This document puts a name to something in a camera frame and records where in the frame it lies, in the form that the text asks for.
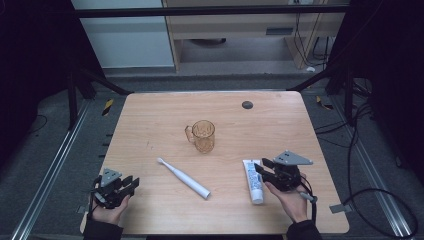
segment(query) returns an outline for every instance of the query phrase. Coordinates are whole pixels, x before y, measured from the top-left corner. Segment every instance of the table surface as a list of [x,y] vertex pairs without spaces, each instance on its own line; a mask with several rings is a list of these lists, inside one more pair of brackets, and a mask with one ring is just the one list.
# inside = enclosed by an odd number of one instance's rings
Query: table surface
[[[252,109],[242,103],[250,101]],[[202,154],[184,129],[198,120],[215,125],[215,147]],[[136,93],[127,97],[103,168],[140,178],[121,218],[126,234],[284,234],[292,223],[265,185],[254,205],[242,160],[290,150],[314,164],[299,166],[312,185],[321,233],[345,233],[344,213],[330,172],[298,92]],[[162,157],[211,191],[207,200],[177,179]]]

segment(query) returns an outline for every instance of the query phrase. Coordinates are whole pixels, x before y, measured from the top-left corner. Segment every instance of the sleeve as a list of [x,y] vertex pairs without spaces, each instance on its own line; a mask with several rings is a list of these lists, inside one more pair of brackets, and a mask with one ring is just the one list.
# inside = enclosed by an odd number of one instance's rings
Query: sleeve
[[290,225],[287,231],[288,240],[322,240],[321,234],[311,220]]
[[84,240],[120,240],[123,230],[115,224],[88,220],[83,235]]

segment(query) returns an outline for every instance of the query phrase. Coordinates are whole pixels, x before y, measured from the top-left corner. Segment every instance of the metal bracket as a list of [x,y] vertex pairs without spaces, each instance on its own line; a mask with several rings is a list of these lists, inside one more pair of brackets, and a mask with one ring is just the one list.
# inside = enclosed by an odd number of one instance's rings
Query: metal bracket
[[103,170],[103,177],[102,177],[102,182],[100,183],[100,186],[105,187],[105,186],[109,185],[109,183],[120,178],[121,176],[122,176],[122,173],[117,172],[117,171],[113,171],[109,168],[105,168]]
[[339,212],[348,213],[353,211],[353,207],[350,204],[347,204],[347,205],[338,204],[338,205],[330,206],[330,210],[333,214],[339,213]]
[[296,153],[293,153],[289,150],[286,150],[280,155],[276,156],[274,158],[274,162],[282,164],[282,165],[286,165],[286,166],[312,165],[314,163],[312,160],[299,156]]

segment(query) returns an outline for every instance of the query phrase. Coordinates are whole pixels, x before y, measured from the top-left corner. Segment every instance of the white tube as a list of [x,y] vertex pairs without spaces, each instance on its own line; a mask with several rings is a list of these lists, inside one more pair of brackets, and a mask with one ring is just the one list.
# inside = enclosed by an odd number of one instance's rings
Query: white tube
[[260,160],[243,160],[244,169],[246,170],[247,183],[249,184],[250,197],[253,204],[261,204],[264,202],[261,175],[255,170],[255,163],[261,164]]
[[207,199],[209,197],[209,194],[211,192],[202,185],[200,185],[198,182],[196,182],[193,178],[189,177],[184,172],[176,169],[169,163],[165,162],[165,160],[163,160],[162,158],[158,158],[158,161],[164,164],[169,170],[171,170],[171,172],[175,174],[175,176],[177,176],[177,178],[179,178],[183,183],[187,184],[191,189],[197,192],[204,199]]

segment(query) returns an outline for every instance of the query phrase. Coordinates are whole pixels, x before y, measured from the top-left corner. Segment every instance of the human hand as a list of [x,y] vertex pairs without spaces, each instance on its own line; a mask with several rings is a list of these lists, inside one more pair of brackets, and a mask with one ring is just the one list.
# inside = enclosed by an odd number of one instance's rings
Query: human hand
[[128,207],[129,200],[130,195],[125,196],[125,198],[122,199],[121,205],[114,209],[106,209],[101,206],[98,206],[96,201],[93,200],[93,220],[118,225],[119,220],[121,218],[121,214]]
[[284,211],[293,222],[298,223],[308,220],[306,211],[307,202],[306,199],[300,195],[300,192],[306,192],[302,185],[299,185],[296,190],[289,192],[281,192],[270,182],[265,182],[265,185],[268,187],[269,191],[280,200]]

